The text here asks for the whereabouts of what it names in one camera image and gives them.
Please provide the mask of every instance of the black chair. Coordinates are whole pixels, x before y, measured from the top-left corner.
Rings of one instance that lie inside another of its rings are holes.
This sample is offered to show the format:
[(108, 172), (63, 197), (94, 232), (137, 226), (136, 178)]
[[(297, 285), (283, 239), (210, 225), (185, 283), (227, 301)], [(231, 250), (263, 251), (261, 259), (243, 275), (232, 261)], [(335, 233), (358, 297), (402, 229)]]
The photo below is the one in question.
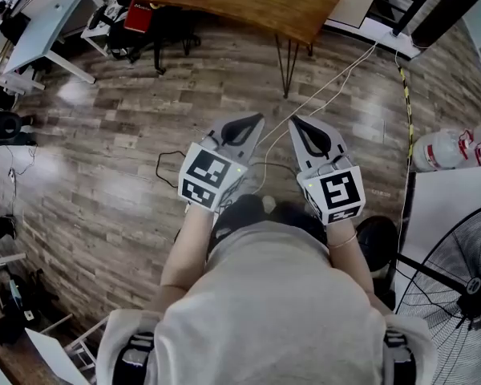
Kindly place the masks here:
[(14, 17), (5, 18), (0, 25), (0, 31), (6, 39), (16, 46), (29, 22), (30, 18), (23, 13), (18, 13)]
[(1, 145), (36, 145), (30, 133), (21, 132), (23, 126), (32, 125), (34, 117), (20, 117), (10, 111), (0, 111), (0, 146)]
[[(117, 0), (121, 6), (130, 6), (131, 0)], [(123, 48), (130, 48), (126, 57), (131, 63), (134, 63), (139, 57), (143, 48), (153, 43), (155, 69), (161, 75), (165, 69), (160, 66), (160, 49), (164, 41), (170, 43), (182, 42), (185, 55), (189, 54), (191, 44), (195, 46), (201, 44), (201, 40), (194, 34), (196, 24), (196, 12), (190, 10), (182, 10), (179, 7), (164, 6), (153, 10), (150, 27), (145, 34), (136, 31), (126, 30), (123, 27), (124, 21), (112, 22), (112, 19), (106, 18), (105, 8), (100, 7), (94, 18), (91, 20), (90, 28), (98, 26), (100, 21), (111, 26), (111, 31), (107, 37), (107, 45), (112, 50), (112, 54), (116, 58), (121, 58), (115, 53)]]

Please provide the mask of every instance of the wrist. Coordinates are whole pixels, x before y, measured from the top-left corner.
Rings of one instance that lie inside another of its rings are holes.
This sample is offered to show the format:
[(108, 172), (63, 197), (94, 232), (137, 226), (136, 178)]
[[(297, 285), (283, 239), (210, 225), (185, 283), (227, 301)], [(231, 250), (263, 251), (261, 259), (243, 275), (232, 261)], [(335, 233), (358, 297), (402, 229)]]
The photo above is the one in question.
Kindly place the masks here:
[(343, 242), (339, 242), (336, 245), (328, 243), (327, 247), (328, 247), (329, 251), (332, 251), (332, 250), (334, 251), (334, 250), (342, 248), (342, 247), (348, 245), (350, 242), (356, 241), (356, 240), (357, 240), (357, 234), (356, 234), (356, 231), (355, 231), (354, 234), (351, 236), (351, 238), (348, 238)]
[(187, 211), (187, 214), (191, 214), (193, 216), (200, 216), (200, 217), (213, 217), (214, 213), (212, 211), (209, 211), (205, 208), (203, 208), (199, 204), (191, 203), (189, 205), (189, 210)]
[(353, 236), (356, 236), (356, 231), (351, 220), (344, 220), (327, 225), (326, 235), (328, 246), (334, 248), (337, 245), (344, 245), (349, 239), (353, 239)]

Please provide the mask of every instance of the bracelet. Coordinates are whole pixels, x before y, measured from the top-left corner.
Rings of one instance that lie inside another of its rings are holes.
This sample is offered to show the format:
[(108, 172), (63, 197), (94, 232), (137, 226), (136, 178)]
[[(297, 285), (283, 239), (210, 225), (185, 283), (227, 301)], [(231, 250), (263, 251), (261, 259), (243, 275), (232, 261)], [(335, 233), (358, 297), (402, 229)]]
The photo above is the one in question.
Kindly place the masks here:
[(354, 232), (354, 235), (347, 241), (344, 241), (342, 242), (341, 244), (337, 244), (337, 245), (327, 245), (328, 249), (335, 249), (335, 248), (339, 248), (339, 247), (342, 247), (343, 245), (346, 245), (346, 244), (349, 244), (352, 240), (354, 240), (355, 238), (357, 237), (356, 235), (356, 231)]

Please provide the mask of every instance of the white cable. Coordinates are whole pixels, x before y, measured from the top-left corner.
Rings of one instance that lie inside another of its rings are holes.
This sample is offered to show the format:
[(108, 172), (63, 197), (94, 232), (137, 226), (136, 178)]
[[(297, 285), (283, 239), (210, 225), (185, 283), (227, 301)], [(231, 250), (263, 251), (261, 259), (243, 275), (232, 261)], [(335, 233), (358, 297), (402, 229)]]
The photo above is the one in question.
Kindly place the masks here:
[(369, 51), (373, 50), (378, 44), (379, 44), (379, 41), (377, 41), (369, 50), (367, 50), (365, 53), (363, 53), (360, 57), (358, 57), (356, 60), (354, 60), (354, 62), (352, 62), (348, 67), (346, 67), (344, 70), (342, 70), (340, 73), (338, 73), (337, 75), (335, 75), (335, 77), (333, 77), (328, 83), (326, 83), (324, 86), (322, 86), (321, 88), (319, 88), (317, 91), (315, 91), (302, 105), (300, 105), (298, 108), (296, 108), (290, 115), (288, 115), (287, 117), (285, 117), (275, 128), (273, 128), (270, 132), (268, 132), (264, 138), (262, 138), (262, 140), (260, 140), (258, 143), (257, 143), (257, 147), (262, 144), (265, 140), (267, 140), (267, 138), (273, 134), (285, 121), (287, 121), (290, 117), (292, 117), (294, 114), (296, 114), (299, 110), (301, 110), (302, 107), (304, 107), (311, 99), (313, 99), (317, 94), (319, 94), (321, 91), (323, 91), (325, 88), (327, 88), (333, 81), (335, 81), (336, 79), (338, 79), (341, 75), (343, 75), (346, 71), (348, 71), (351, 67), (356, 67), (360, 61), (360, 59), (363, 58), (364, 55), (366, 55)]
[[(344, 89), (344, 86), (346, 85), (347, 83), (347, 80), (349, 79), (349, 77), (351, 76), (351, 71), (356, 67), (358, 66), (358, 64), (360, 63), (363, 63), (365, 60), (367, 60), (370, 55), (372, 55), (372, 53), (374, 52), (374, 50), (376, 49), (376, 46), (378, 45), (379, 42), (376, 42), (369, 50), (367, 50), (361, 57), (359, 57), (354, 63), (352, 63), (350, 66), (348, 66), (343, 72), (341, 72), (339, 75), (337, 75), (335, 78), (333, 78), (332, 80), (330, 80), (323, 88), (321, 88), (321, 90), (323, 90), (324, 88), (326, 88), (328, 86), (328, 84), (332, 83), (336, 78), (340, 77), (346, 70), (349, 70), (347, 76), (346, 76), (346, 79), (344, 80), (344, 83), (342, 83), (341, 87), (340, 87), (340, 90), (338, 91), (338, 93), (336, 95), (334, 95), (331, 99), (329, 99), (324, 105), (320, 106), (319, 108), (317, 108), (316, 110), (312, 111), (309, 116), (313, 116), (316, 112), (322, 110), (323, 108), (326, 108), (332, 101), (334, 101), (341, 93), (342, 93), (342, 90)], [(308, 98), (300, 107), (298, 107), (291, 115), (289, 115), (286, 119), (284, 119), (283, 121), (281, 121), (281, 123), (279, 123), (267, 136), (265, 136), (259, 143), (261, 143), (262, 141), (264, 141), (268, 136), (271, 135), (271, 133), (273, 133), (278, 127), (280, 127), (286, 120), (288, 120), (290, 117), (292, 117), (296, 112), (297, 110), (299, 110), (299, 108), (301, 108), (302, 106), (304, 106), (306, 103), (308, 103), (311, 99), (313, 98), (310, 97)], [(267, 158), (269, 156), (269, 153), (271, 152), (271, 150), (273, 149), (273, 147), (276, 145), (276, 143), (281, 139), (281, 137), (283, 137), (285, 134), (287, 134), (289, 132), (289, 130), (285, 130), (278, 138), (276, 138), (274, 140), (274, 142), (271, 144), (271, 146), (269, 147), (269, 149), (267, 150), (267, 152), (265, 153), (265, 158), (264, 158), (264, 178), (262, 179), (262, 182), (261, 184), (258, 186), (258, 188), (252, 192), (252, 194), (256, 194), (258, 193), (262, 187), (264, 186), (265, 184), (265, 179), (267, 178)]]
[[(400, 69), (401, 66), (398, 63), (398, 50), (395, 51), (395, 57), (394, 57), (395, 65)], [(408, 164), (408, 161), (406, 162), (406, 179), (404, 183), (404, 201), (402, 203), (402, 210), (401, 210), (401, 219), (399, 221), (399, 235), (398, 235), (398, 253), (401, 251), (401, 233), (402, 233), (402, 222), (404, 219), (404, 208), (406, 205), (406, 190), (408, 189), (408, 178), (410, 177), (410, 166), (411, 166), (411, 161)]]

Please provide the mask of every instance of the person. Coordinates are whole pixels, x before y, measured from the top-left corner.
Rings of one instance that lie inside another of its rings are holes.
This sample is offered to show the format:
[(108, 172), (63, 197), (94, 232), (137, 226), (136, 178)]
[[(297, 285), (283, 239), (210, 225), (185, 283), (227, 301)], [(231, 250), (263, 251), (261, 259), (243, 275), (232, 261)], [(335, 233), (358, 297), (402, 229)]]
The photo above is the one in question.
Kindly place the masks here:
[(0, 0), (0, 20), (3, 20), (8, 16), (10, 13), (10, 2), (6, 2), (5, 0)]
[(191, 205), (155, 301), (110, 314), (99, 385), (431, 382), (427, 324), (374, 295), (351, 220), (249, 195), (212, 223)]

